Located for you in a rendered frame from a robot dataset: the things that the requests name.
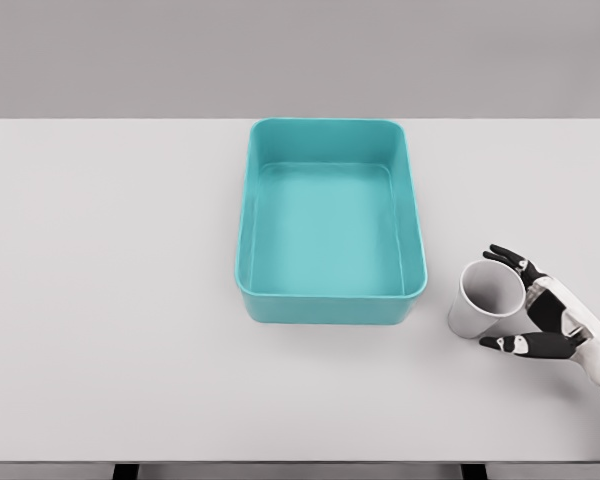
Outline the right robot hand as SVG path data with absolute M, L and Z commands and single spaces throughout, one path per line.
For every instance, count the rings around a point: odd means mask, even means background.
M 484 336 L 483 347 L 521 358 L 569 360 L 600 389 L 600 320 L 563 283 L 528 258 L 492 244 L 483 257 L 508 267 L 525 289 L 523 309 L 536 332 Z

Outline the white paper cup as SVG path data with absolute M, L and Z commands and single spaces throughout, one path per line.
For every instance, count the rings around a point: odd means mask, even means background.
M 525 299 L 526 289 L 514 270 L 494 260 L 474 261 L 460 275 L 448 326 L 461 338 L 479 337 L 500 320 L 515 315 Z

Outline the teal plastic basket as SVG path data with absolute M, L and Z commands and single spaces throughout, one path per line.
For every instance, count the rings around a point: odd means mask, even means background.
M 392 120 L 250 130 L 234 276 L 263 324 L 401 323 L 428 282 L 407 135 Z

